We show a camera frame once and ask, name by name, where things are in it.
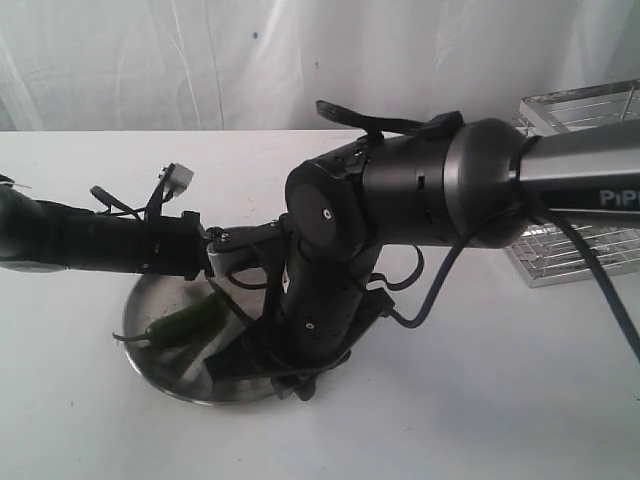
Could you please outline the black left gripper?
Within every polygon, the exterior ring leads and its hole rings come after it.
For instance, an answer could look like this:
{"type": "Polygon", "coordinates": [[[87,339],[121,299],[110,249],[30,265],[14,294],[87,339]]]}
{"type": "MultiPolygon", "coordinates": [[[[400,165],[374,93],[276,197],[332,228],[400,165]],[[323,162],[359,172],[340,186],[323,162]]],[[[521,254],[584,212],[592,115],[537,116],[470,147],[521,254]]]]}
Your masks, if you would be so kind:
{"type": "Polygon", "coordinates": [[[213,277],[208,256],[211,236],[200,214],[184,211],[179,217],[150,216],[144,222],[142,272],[196,279],[201,272],[213,277]]]}

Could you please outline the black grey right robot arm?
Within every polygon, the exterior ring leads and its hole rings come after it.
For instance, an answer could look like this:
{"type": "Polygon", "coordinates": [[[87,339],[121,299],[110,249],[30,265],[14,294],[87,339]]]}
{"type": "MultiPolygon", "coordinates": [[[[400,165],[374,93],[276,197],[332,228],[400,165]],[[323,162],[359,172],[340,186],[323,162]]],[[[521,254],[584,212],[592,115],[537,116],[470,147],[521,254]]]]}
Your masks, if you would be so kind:
{"type": "Polygon", "coordinates": [[[422,306],[429,314],[465,248],[500,249],[532,223],[551,222],[593,271],[629,345],[639,335],[576,226],[639,223],[639,124],[627,121],[526,137],[497,119],[452,112],[402,126],[361,118],[356,141],[307,160],[285,184],[275,222],[219,231],[212,249],[241,253],[266,275],[261,316],[205,362],[214,383],[267,379],[277,394],[310,399],[317,377],[345,362],[379,318],[387,289],[370,289],[386,245],[445,246],[422,306]]]}

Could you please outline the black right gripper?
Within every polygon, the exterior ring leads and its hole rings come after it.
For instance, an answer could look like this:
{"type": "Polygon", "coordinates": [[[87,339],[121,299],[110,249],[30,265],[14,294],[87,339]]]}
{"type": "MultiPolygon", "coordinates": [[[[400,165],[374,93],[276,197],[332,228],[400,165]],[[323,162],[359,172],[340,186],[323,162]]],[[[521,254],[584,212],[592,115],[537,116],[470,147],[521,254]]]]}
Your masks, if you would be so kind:
{"type": "Polygon", "coordinates": [[[318,376],[345,363],[364,333],[394,306],[382,288],[345,289],[333,299],[318,293],[279,306],[203,361],[213,384],[267,379],[277,396],[296,393],[306,401],[318,376]]]}

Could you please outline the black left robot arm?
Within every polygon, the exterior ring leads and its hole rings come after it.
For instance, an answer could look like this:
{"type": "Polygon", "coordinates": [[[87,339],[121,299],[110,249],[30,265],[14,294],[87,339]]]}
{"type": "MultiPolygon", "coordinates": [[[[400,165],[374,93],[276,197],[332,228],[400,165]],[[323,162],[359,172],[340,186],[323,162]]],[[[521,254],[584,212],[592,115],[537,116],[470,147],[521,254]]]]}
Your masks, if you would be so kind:
{"type": "Polygon", "coordinates": [[[1,266],[26,272],[65,269],[211,277],[209,239],[199,214],[149,221],[33,200],[1,188],[1,266]]]}

